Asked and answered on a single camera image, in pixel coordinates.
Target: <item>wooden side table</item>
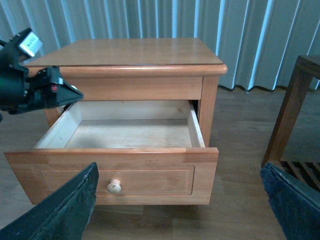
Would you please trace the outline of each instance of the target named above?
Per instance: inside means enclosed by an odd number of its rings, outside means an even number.
[[[264,155],[262,167],[267,161],[281,160],[314,77],[320,79],[320,56],[299,56]]]
[[[51,128],[37,145],[5,153],[33,204],[91,162],[98,205],[209,203],[218,150],[208,146],[227,67],[203,42],[81,40],[30,63],[30,75],[46,66],[59,66],[84,99],[46,110]]]

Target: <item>tabletop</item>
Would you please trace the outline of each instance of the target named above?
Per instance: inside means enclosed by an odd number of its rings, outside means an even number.
[[[198,38],[83,39],[27,66],[223,65]]]

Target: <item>white curtain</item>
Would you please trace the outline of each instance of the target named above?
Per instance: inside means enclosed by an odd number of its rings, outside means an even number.
[[[0,39],[31,27],[37,57],[80,39],[200,38],[230,89],[287,86],[299,55],[320,55],[319,24],[320,0],[0,0]]]

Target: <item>drawer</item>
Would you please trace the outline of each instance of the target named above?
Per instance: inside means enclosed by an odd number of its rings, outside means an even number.
[[[210,201],[218,150],[186,100],[80,101],[33,149],[5,157],[33,204],[96,162],[98,205],[195,205]]]

